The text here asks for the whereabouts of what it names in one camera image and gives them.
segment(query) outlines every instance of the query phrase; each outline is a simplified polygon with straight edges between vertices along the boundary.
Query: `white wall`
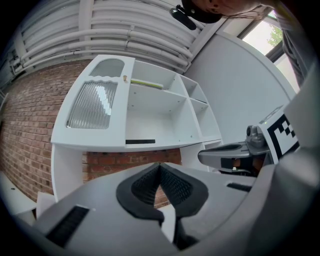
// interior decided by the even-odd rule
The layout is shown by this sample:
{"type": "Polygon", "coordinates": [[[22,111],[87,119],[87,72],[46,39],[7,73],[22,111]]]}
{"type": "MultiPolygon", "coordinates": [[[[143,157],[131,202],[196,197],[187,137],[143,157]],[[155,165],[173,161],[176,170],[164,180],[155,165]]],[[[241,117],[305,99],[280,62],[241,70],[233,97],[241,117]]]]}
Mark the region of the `white wall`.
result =
{"type": "Polygon", "coordinates": [[[184,75],[201,86],[225,144],[243,141],[248,125],[295,96],[269,59],[224,32],[213,36],[184,75]]]}

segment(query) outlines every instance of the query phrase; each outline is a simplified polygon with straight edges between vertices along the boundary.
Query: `window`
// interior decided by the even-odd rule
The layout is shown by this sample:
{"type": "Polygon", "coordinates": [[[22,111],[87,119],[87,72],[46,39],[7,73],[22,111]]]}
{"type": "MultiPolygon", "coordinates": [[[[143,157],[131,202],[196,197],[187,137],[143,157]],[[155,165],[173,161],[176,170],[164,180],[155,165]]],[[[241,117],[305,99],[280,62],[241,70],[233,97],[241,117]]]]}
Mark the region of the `window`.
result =
{"type": "Polygon", "coordinates": [[[294,91],[299,92],[295,72],[282,48],[283,33],[274,10],[269,12],[262,21],[253,21],[240,35],[239,38],[269,58],[294,91]]]}
{"type": "Polygon", "coordinates": [[[266,55],[283,39],[275,11],[271,11],[254,29],[248,32],[243,41],[266,55]]]}
{"type": "Polygon", "coordinates": [[[284,53],[276,62],[275,66],[281,71],[285,78],[289,81],[296,93],[300,91],[295,72],[290,64],[289,58],[284,53]]]}

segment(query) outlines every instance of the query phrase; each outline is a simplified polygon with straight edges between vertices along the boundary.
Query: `ribbed glass panel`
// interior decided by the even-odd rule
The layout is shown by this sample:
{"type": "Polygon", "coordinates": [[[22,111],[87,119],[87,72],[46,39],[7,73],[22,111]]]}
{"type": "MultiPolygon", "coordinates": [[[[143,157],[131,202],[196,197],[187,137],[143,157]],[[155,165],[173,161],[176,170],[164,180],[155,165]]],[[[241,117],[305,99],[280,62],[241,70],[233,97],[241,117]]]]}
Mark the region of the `ribbed glass panel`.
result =
{"type": "Polygon", "coordinates": [[[118,83],[85,82],[66,123],[68,128],[108,129],[118,83]]]}

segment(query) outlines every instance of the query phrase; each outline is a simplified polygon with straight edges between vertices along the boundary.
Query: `cabinet door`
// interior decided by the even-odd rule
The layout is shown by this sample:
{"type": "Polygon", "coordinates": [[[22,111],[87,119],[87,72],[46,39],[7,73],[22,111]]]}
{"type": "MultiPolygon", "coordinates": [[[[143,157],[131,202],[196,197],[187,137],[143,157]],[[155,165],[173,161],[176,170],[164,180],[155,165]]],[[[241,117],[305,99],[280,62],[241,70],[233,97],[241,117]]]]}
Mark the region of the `cabinet door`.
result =
{"type": "Polygon", "coordinates": [[[131,57],[98,55],[66,95],[51,142],[88,151],[125,147],[134,63],[131,57]]]}

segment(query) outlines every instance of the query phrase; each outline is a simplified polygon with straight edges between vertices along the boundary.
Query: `shelf compartment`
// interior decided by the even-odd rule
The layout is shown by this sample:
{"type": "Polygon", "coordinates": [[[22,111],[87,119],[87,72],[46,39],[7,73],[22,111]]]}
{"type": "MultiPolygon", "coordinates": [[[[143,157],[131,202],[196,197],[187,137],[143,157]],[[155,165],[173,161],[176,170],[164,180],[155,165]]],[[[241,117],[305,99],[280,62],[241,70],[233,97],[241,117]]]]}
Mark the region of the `shelf compartment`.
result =
{"type": "Polygon", "coordinates": [[[191,103],[200,126],[203,137],[216,137],[220,135],[214,113],[208,104],[191,98],[191,103]]]}
{"type": "Polygon", "coordinates": [[[204,102],[204,103],[208,103],[204,92],[201,90],[197,82],[183,75],[180,75],[180,77],[190,98],[204,102]]]}
{"type": "Polygon", "coordinates": [[[153,147],[198,142],[196,122],[186,97],[142,85],[130,86],[126,140],[155,140],[153,147]]]}
{"type": "Polygon", "coordinates": [[[147,84],[160,84],[163,85],[163,90],[187,96],[180,75],[163,67],[136,60],[132,80],[141,80],[147,84]]]}

